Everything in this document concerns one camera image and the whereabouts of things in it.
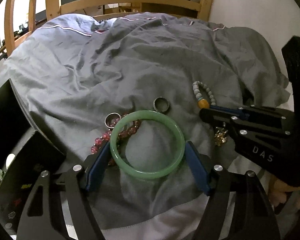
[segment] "gray duvet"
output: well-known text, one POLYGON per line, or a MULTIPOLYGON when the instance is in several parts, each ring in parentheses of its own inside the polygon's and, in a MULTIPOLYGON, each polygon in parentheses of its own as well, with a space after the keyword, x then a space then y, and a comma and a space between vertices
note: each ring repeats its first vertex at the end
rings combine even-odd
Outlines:
MULTIPOLYGON (((278 106, 289 98, 288 80, 259 33, 165 14, 129 15, 101 24, 88 16, 64 15, 36 30, 5 66, 0 86, 12 78, 38 126, 67 153, 60 171, 90 154, 94 139, 106 131, 109 113, 152 110, 153 100, 165 97, 167 115, 201 154, 226 168, 232 163, 237 171, 258 172, 256 165, 240 161, 231 139, 214 146, 212 127, 199 119, 192 83, 207 84, 217 105, 230 108, 278 106)), ((144 121, 122 151, 135 168, 154 171, 172 160, 174 138, 162 125, 144 121)), ((188 240, 208 198, 182 161, 173 173, 150 181, 108 168, 89 200, 106 239, 188 240)), ((64 208, 75 237, 66 202, 64 208)))

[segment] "amber bead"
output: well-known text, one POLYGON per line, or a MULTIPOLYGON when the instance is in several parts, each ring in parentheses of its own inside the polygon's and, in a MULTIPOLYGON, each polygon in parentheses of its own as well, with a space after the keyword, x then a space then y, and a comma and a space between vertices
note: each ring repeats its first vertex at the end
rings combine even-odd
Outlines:
POLYGON ((200 107, 200 109, 202 109, 202 108, 210 108, 210 105, 209 105, 208 101, 205 100, 205 99, 201 99, 198 102, 198 106, 200 107))

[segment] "wooden bed frame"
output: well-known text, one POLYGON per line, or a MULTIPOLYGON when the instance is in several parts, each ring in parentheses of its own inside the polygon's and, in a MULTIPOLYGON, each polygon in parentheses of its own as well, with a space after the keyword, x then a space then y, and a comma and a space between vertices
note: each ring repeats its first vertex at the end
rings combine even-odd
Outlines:
MULTIPOLYGON (((4 36, 8 56, 12 51, 18 47, 27 37, 29 37, 35 31, 35 7, 36 0, 30 0, 29 2, 29 32, 21 36, 18 39, 14 39, 13 34, 13 9, 15 0, 7 0, 4 15, 4 36)), ((85 9, 88 7, 94 7, 106 4, 116 3, 154 3, 173 5, 181 8, 191 9, 197 11, 197 19, 204 21, 209 20, 210 9, 213 0, 201 0, 200 3, 192 2, 188 0, 77 0, 71 3, 60 5, 60 0, 46 0, 46 14, 47 20, 51 20, 63 14, 73 13, 77 10, 85 9)), ((129 14, 135 14, 140 12, 124 12, 124 13, 111 13, 94 17, 97 21, 105 20, 114 17, 123 17, 129 14)))

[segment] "gold charm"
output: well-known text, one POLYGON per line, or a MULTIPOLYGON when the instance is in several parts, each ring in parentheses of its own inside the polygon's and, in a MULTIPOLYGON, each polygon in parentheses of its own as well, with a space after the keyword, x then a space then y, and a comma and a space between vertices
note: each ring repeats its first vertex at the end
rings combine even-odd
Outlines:
POLYGON ((218 128, 218 131, 216 132, 215 136, 214 136, 214 141, 215 141, 215 145, 216 146, 221 146, 222 144, 226 143, 228 141, 228 138, 226 137, 227 136, 227 133, 228 133, 228 130, 226 130, 225 128, 218 128))

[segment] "metal ring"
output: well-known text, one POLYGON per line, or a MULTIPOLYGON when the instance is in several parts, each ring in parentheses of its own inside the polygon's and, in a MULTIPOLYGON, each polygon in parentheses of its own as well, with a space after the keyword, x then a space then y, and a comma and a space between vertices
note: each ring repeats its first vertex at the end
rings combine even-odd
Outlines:
POLYGON ((105 119, 105 125, 106 125, 106 127, 108 127, 109 129, 113 129, 114 125, 111 123, 111 121, 113 119, 117 119, 117 118, 121 119, 121 115, 118 114, 118 113, 108 114, 107 117, 106 117, 106 119, 105 119))
POLYGON ((158 113, 165 114, 169 107, 169 101, 163 97, 158 97, 153 101, 153 108, 158 113))

